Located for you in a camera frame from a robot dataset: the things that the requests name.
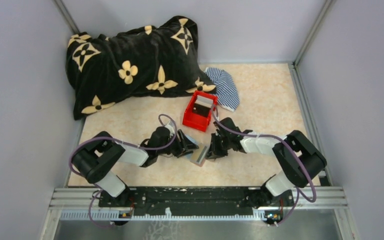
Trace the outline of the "red plastic bin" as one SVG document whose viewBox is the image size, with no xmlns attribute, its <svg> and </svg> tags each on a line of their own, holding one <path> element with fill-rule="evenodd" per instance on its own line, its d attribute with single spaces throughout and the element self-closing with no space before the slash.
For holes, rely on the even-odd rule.
<svg viewBox="0 0 384 240">
<path fill-rule="evenodd" d="M 192 113 L 192 108 L 195 104 L 197 95 L 204 95 L 206 97 L 214 99 L 214 103 L 212 106 L 205 105 L 207 107 L 210 107 L 210 112 L 208 114 L 208 117 L 203 117 L 203 116 Z M 217 103 L 218 103 L 218 97 L 217 96 L 215 96 L 213 94 L 205 93 L 203 91 L 195 91 L 193 93 L 185 111 L 184 111 L 182 124 L 186 127 L 190 127 L 190 128 L 199 130 L 201 132 L 206 132 L 206 130 L 210 124 L 210 121 L 211 121 L 212 112 L 213 112 L 215 106 L 217 105 Z"/>
</svg>

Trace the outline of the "black card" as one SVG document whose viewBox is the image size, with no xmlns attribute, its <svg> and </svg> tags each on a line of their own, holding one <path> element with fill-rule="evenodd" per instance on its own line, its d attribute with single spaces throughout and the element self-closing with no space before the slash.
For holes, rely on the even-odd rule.
<svg viewBox="0 0 384 240">
<path fill-rule="evenodd" d="M 207 118 L 210 113 L 210 107 L 195 103 L 192 107 L 192 113 Z"/>
</svg>

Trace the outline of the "pink leather card holder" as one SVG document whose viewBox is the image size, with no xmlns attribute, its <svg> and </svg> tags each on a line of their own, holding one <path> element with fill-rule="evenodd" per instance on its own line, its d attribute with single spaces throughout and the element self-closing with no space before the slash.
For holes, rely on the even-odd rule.
<svg viewBox="0 0 384 240">
<path fill-rule="evenodd" d="M 186 138 L 192 143 L 198 146 L 198 149 L 193 150 L 191 153 L 186 154 L 184 157 L 189 160 L 191 163 L 202 167 L 205 163 L 206 154 L 209 151 L 209 144 L 201 143 L 192 138 L 189 135 L 186 135 Z"/>
</svg>

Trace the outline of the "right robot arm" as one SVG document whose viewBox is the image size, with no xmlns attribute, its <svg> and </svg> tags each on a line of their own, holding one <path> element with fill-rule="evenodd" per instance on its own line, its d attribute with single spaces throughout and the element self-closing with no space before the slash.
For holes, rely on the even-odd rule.
<svg viewBox="0 0 384 240">
<path fill-rule="evenodd" d="M 215 120 L 216 132 L 206 159 L 218 159 L 228 155 L 229 150 L 244 154 L 261 154 L 274 157 L 280 173 L 270 177 L 261 186 L 262 198 L 270 202 L 292 188 L 304 188 L 327 166 L 326 158 L 299 130 L 293 130 L 284 137 L 241 131 L 230 117 Z"/>
</svg>

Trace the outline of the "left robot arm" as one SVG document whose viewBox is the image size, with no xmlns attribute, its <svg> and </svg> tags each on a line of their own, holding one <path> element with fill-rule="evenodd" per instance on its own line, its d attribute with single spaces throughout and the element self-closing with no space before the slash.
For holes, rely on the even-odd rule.
<svg viewBox="0 0 384 240">
<path fill-rule="evenodd" d="M 182 130 L 159 126 L 140 145 L 129 145 L 102 131 L 84 142 L 70 158 L 70 166 L 89 184 L 101 188 L 113 198 L 128 191 L 127 185 L 111 170 L 117 162 L 147 168 L 160 155 L 177 158 L 191 154 L 199 146 Z"/>
</svg>

